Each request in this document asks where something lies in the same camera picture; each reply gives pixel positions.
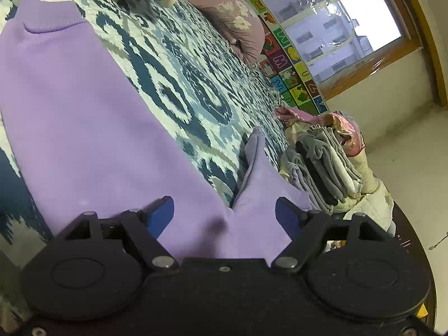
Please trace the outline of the blue white patterned bedspread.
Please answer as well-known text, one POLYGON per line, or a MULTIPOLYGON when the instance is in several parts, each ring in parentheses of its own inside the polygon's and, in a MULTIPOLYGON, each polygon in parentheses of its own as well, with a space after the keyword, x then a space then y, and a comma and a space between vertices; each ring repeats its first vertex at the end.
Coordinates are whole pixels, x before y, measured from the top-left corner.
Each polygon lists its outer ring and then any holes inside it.
MULTIPOLYGON (((242 63, 188 2, 161 8, 138 0, 73 2, 150 111, 170 132, 224 203, 235 199, 245 162, 243 137, 256 126, 272 162, 286 145, 273 109, 278 92, 258 67, 242 63)), ((1 0, 1 21, 20 0, 1 0)))

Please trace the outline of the window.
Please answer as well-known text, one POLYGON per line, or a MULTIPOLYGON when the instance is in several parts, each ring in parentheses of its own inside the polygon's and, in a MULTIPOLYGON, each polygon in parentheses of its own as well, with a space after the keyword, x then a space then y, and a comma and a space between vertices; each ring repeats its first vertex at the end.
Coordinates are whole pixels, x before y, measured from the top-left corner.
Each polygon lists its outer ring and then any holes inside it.
POLYGON ((421 46, 404 0, 257 0, 326 99, 421 46))

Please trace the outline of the purple hoodie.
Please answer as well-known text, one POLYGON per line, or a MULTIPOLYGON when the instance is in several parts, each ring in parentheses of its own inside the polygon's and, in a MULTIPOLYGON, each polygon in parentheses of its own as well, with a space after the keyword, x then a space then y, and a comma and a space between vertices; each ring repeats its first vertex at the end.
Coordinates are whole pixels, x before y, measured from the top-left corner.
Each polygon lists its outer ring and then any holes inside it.
POLYGON ((273 260, 295 233, 280 198, 312 208, 271 165, 264 136, 232 206, 150 112, 73 2, 20 0, 1 31, 1 117, 27 188, 52 233, 80 213, 110 218, 171 197, 152 222, 186 257, 273 260))

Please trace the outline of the pink floral pillow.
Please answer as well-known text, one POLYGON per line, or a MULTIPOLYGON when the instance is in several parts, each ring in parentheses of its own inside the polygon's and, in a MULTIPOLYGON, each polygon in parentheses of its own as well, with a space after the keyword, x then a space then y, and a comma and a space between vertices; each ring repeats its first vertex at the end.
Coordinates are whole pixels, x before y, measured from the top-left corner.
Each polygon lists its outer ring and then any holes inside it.
POLYGON ((257 63, 265 42, 263 25, 245 0, 189 0, 226 38, 248 66, 257 63))

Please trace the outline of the colourful alphabet play mat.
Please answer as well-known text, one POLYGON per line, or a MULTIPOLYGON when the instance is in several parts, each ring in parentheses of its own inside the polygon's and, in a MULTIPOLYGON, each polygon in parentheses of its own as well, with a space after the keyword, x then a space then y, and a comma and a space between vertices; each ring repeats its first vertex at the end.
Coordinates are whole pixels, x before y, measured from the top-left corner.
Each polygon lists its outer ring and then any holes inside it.
POLYGON ((245 1, 254 9, 264 28, 259 65, 285 103, 312 115, 328 112, 325 99, 280 22, 262 0, 245 1))

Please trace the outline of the grey folded clothes stack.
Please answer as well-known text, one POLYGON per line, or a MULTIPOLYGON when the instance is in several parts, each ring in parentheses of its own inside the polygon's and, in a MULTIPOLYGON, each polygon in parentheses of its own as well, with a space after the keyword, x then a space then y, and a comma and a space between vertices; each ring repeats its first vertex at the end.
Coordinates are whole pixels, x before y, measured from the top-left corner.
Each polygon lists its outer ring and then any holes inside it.
POLYGON ((292 136, 282 154, 280 173, 309 194, 315 209, 329 215, 346 213, 361 199, 365 185, 361 172, 344 153, 329 127, 312 125, 292 136))

